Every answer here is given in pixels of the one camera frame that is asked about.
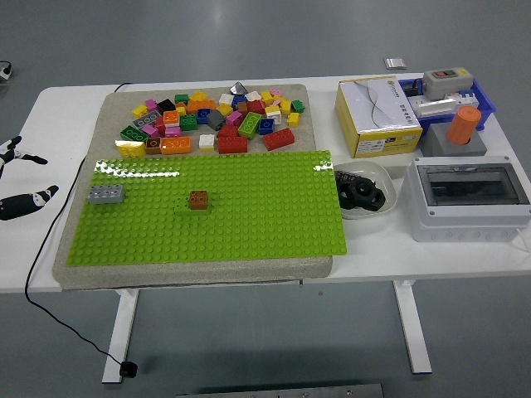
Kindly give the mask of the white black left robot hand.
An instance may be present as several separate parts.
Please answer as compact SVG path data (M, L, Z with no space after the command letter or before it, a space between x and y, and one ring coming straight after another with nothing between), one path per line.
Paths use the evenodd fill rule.
M17 149L17 145L21 141L22 137L18 135L1 145L1 172L3 172L4 167L14 159L32 161L41 165L48 163L45 158ZM41 210L58 191L59 187L57 185L52 185L43 191L23 193L2 198L1 220L10 221Z

